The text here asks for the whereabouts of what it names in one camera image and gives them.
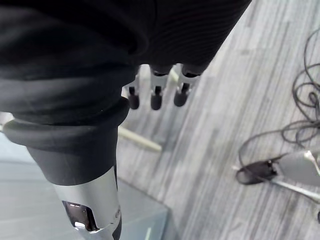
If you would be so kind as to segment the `right robot hand black cloth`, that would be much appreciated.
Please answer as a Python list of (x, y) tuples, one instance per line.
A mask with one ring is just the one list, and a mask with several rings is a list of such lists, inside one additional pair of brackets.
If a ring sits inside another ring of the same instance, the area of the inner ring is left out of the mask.
[(86, 240), (122, 232), (119, 125), (139, 107), (150, 68), (153, 110), (174, 65), (183, 106), (248, 0), (3, 0), (0, 110), (4, 135), (25, 146)]

